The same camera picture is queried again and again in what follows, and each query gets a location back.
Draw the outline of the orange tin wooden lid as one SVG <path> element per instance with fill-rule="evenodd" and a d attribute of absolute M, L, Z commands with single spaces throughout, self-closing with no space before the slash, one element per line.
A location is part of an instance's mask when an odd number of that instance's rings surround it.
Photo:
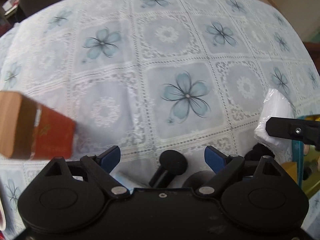
<path fill-rule="evenodd" d="M 1 155 L 8 159 L 68 159 L 75 122 L 19 93 L 1 91 Z"/>

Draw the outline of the dark candle jar silver lid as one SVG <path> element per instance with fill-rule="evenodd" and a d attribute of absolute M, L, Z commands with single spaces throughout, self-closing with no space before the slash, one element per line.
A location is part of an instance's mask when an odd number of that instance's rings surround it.
<path fill-rule="evenodd" d="M 189 176 L 183 183 L 183 188 L 192 188 L 194 190 L 201 187 L 204 183 L 215 176 L 213 171 L 199 171 Z"/>

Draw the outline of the floral lace tablecloth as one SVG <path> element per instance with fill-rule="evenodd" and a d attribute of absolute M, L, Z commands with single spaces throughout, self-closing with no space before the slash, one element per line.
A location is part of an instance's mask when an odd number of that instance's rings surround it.
<path fill-rule="evenodd" d="M 1 91 L 19 92 L 75 122 L 72 155 L 1 155 L 3 239 L 297 239 L 319 233 L 308 198 L 274 159 L 242 169 L 223 193 L 185 180 L 212 171 L 204 150 L 246 155 L 270 88 L 295 119 L 319 114 L 319 73 L 294 28 L 257 0 L 63 0 L 1 37 Z M 118 146 L 110 198 L 80 165 Z M 186 172 L 149 181 L 166 150 Z"/>

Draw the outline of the black plush toy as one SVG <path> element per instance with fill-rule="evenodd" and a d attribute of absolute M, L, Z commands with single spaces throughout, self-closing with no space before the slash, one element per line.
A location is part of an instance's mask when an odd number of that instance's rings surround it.
<path fill-rule="evenodd" d="M 263 156 L 274 159 L 274 153 L 263 144 L 256 144 L 244 156 L 246 166 L 257 166 Z"/>

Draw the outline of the gold teal metal tray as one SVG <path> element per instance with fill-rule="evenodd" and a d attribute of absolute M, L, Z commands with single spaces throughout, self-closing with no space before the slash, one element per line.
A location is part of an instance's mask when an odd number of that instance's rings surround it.
<path fill-rule="evenodd" d="M 319 121 L 319 114 L 299 119 Z M 319 191 L 319 150 L 313 145 L 293 140 L 292 160 L 297 163 L 298 185 L 310 199 Z"/>

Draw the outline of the white cotton pad pack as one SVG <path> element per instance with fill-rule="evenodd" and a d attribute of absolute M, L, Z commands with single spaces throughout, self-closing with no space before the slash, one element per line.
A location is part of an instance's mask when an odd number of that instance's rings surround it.
<path fill-rule="evenodd" d="M 289 148 L 288 122 L 295 118 L 291 102 L 279 90 L 270 88 L 263 101 L 263 109 L 254 130 L 254 137 L 273 153 L 284 153 Z"/>

